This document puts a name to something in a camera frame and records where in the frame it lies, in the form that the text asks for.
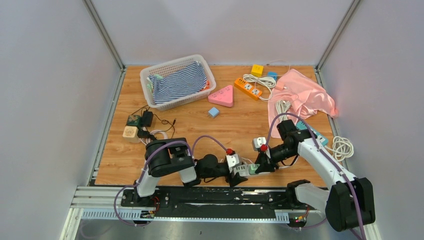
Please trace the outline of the green plug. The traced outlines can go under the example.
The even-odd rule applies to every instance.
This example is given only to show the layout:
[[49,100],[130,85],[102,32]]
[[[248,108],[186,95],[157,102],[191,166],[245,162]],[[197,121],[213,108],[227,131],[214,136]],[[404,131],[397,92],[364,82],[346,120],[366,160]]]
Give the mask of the green plug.
[[256,170],[259,168],[258,164],[249,164],[248,165],[248,172],[249,175],[257,175]]

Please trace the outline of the white power strip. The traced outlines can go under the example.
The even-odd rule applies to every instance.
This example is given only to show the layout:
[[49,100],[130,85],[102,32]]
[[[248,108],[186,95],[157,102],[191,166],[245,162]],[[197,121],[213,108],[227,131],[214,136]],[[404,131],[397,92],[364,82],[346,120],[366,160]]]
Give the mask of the white power strip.
[[258,175],[265,175],[269,174],[269,172],[262,172],[256,175],[249,175],[249,164],[242,164],[240,166],[237,166],[233,169],[232,173],[235,175],[236,173],[239,173],[239,176],[241,177],[251,177],[251,176],[258,176]]

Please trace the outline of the blue plug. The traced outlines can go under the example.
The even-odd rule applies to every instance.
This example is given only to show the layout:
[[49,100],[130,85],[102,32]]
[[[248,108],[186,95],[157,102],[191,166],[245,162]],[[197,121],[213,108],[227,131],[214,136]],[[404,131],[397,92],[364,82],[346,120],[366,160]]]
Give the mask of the blue plug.
[[211,118],[215,118],[220,114],[219,109],[217,109],[216,107],[212,107],[209,111],[208,111],[208,116]]

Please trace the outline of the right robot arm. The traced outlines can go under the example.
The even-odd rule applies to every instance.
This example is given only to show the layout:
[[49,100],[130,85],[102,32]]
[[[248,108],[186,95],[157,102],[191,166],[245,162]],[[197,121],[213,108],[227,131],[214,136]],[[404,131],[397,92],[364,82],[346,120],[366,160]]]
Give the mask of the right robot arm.
[[310,127],[298,129],[292,120],[277,125],[282,144],[269,147],[264,137],[252,141],[258,151],[256,173],[273,172],[280,162],[302,157],[324,180],[327,190],[306,179],[287,184],[285,201],[292,209],[305,204],[325,214],[337,232],[363,227],[376,221],[373,185],[339,164],[325,149]]

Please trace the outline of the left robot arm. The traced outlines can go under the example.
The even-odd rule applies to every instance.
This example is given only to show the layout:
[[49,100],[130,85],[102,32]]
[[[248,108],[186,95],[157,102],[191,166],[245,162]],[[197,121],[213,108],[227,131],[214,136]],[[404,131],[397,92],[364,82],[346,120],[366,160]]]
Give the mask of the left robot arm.
[[185,187],[199,185],[206,179],[225,177],[230,187],[248,180],[237,167],[243,163],[232,149],[225,148],[226,160],[219,162],[213,154],[194,158],[194,148],[183,138],[154,140],[145,147],[145,165],[134,184],[134,200],[140,206],[149,206],[161,177],[178,173]]

